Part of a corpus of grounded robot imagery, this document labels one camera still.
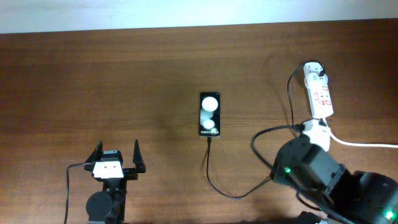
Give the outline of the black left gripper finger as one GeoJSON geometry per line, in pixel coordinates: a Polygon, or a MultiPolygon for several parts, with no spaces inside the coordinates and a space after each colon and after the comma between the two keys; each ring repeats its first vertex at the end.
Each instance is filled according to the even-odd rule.
{"type": "Polygon", "coordinates": [[[87,160],[85,161],[86,163],[94,163],[97,162],[101,159],[101,155],[103,153],[103,143],[102,141],[99,141],[93,150],[93,152],[89,155],[87,160]]]}
{"type": "Polygon", "coordinates": [[[146,165],[144,163],[140,148],[139,148],[139,141],[136,139],[134,143],[134,154],[132,158],[133,163],[136,166],[136,170],[145,170],[146,165]]]}

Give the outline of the black Samsung smartphone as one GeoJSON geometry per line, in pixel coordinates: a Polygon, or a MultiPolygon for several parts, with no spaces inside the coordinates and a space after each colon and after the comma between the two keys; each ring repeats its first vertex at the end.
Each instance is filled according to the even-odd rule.
{"type": "Polygon", "coordinates": [[[219,92],[200,93],[199,135],[217,137],[221,134],[221,98],[219,92]]]}

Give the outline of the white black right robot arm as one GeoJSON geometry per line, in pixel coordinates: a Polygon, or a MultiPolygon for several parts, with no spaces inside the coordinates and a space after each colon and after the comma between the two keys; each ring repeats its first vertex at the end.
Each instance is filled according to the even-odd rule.
{"type": "Polygon", "coordinates": [[[350,172],[304,134],[279,149],[271,178],[342,223],[397,223],[397,181],[350,172]]]}

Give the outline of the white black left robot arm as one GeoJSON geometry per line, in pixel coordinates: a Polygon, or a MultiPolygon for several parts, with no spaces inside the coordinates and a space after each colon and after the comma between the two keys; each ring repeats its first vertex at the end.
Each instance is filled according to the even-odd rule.
{"type": "Polygon", "coordinates": [[[84,170],[103,184],[102,190],[89,197],[86,212],[89,223],[120,224],[124,222],[127,182],[137,180],[146,171],[139,141],[134,142],[134,167],[124,168],[120,151],[104,151],[100,141],[86,160],[84,170]]]}

